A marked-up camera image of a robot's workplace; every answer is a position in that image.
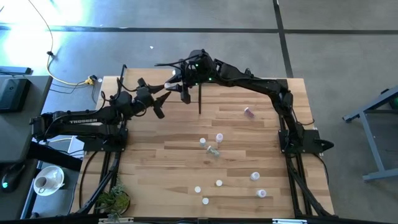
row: white plate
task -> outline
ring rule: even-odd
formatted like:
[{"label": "white plate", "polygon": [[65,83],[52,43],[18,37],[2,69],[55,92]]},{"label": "white plate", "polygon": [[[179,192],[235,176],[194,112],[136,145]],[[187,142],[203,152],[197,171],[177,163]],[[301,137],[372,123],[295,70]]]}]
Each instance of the white plate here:
[{"label": "white plate", "polygon": [[33,185],[33,188],[37,193],[37,195],[49,196],[54,194],[60,187],[63,186],[63,180],[65,178],[65,174],[63,173],[63,170],[60,167],[48,166],[42,169],[42,171],[40,171],[39,174],[37,174],[36,179],[38,177],[46,177],[54,180],[55,182],[54,186],[50,189],[45,189],[42,193],[39,193],[39,188]]}]

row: wooden table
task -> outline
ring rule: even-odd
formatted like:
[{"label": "wooden table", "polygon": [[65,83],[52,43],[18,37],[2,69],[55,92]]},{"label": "wooden table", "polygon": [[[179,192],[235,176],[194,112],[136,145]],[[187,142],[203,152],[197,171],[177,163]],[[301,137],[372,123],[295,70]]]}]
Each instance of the wooden table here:
[{"label": "wooden table", "polygon": [[[137,86],[143,77],[148,84],[160,85],[171,76],[167,69],[128,69],[124,84]],[[302,123],[312,121],[304,80],[288,79],[294,94],[294,109]],[[104,77],[106,96],[116,93],[116,77]],[[125,217],[219,217],[219,218],[288,218],[293,206],[285,157],[280,153],[277,132],[279,120],[268,96],[240,87],[216,84],[202,87],[202,109],[198,114],[198,88],[190,90],[192,103],[180,101],[172,93],[163,105],[164,119],[149,108],[143,117],[128,121],[129,140],[122,154],[119,176],[131,196]],[[255,114],[249,119],[245,107]],[[216,146],[215,136],[224,134],[218,146],[220,157],[207,154],[199,145],[205,138]],[[83,183],[83,203],[97,188],[104,153],[92,160]],[[89,155],[85,156],[82,170]],[[303,155],[309,189],[333,213],[323,164],[313,155]],[[252,172],[261,178],[251,181]],[[217,187],[216,180],[223,186]],[[199,194],[195,186],[201,187]],[[78,209],[78,185],[72,211]],[[266,198],[256,191],[265,189]],[[202,198],[209,198],[203,205]],[[302,194],[298,193],[304,212]]]}]

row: potted plant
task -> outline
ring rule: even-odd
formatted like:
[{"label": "potted plant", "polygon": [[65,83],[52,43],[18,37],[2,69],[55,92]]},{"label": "potted plant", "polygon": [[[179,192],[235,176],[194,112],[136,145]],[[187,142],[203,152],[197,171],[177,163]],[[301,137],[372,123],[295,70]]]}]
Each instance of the potted plant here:
[{"label": "potted plant", "polygon": [[124,185],[119,177],[116,185],[109,192],[103,192],[98,197],[98,203],[100,206],[96,209],[103,209],[108,213],[108,219],[112,222],[118,222],[121,215],[128,210],[130,196],[125,193]]}]

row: cup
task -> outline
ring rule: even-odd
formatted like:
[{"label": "cup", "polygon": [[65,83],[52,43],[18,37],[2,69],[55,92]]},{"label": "cup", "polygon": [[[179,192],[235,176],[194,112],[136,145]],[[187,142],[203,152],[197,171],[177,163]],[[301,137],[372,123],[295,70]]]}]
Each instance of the cup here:
[{"label": "cup", "polygon": [[51,189],[55,182],[47,177],[38,177],[35,180],[35,186],[39,189],[39,193],[43,193],[47,189]]}]

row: concrete floor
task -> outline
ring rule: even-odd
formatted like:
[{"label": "concrete floor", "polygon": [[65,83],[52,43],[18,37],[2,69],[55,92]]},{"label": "concrete floor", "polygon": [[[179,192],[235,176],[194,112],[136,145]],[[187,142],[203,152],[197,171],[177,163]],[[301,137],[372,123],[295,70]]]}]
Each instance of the concrete floor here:
[{"label": "concrete floor", "polygon": [[[277,28],[272,0],[32,2],[49,24],[59,26]],[[397,1],[279,0],[279,4],[285,29],[398,29]],[[45,28],[28,2],[6,5],[0,22]],[[207,49],[212,57],[241,70],[249,67],[259,77],[286,77],[278,34],[53,34],[57,59],[51,71],[70,82],[88,75],[119,75],[124,63],[131,68],[152,68],[155,63],[186,57],[193,49]],[[363,174],[376,171],[374,159],[361,123],[345,124],[341,119],[385,88],[397,85],[397,36],[289,34],[286,41],[293,76],[305,79],[315,125],[322,138],[335,143],[325,153],[335,213],[344,218],[397,223],[398,178],[362,181]],[[44,75],[49,47],[49,33],[32,26],[29,30],[0,30],[0,65],[28,66],[35,70],[34,75]],[[51,91],[44,112],[93,109],[91,91],[91,87],[70,95]]]}]

